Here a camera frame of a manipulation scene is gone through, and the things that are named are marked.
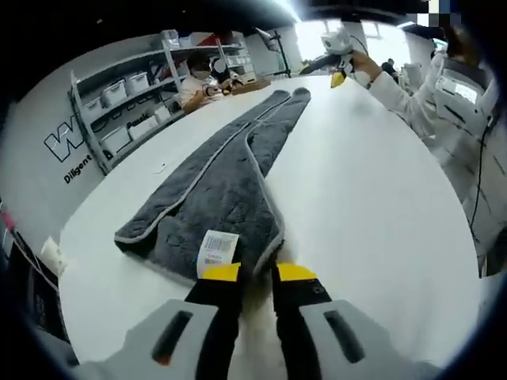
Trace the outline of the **person's right hand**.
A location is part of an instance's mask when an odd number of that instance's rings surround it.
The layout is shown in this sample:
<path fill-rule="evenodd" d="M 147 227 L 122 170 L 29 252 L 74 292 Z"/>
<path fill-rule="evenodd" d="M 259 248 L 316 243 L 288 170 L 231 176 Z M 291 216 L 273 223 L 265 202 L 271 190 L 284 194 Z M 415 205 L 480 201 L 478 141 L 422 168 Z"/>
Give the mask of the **person's right hand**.
<path fill-rule="evenodd" d="M 383 72 L 368 55 L 356 50 L 352 52 L 352 65 L 356 81 L 362 86 L 375 81 Z"/>

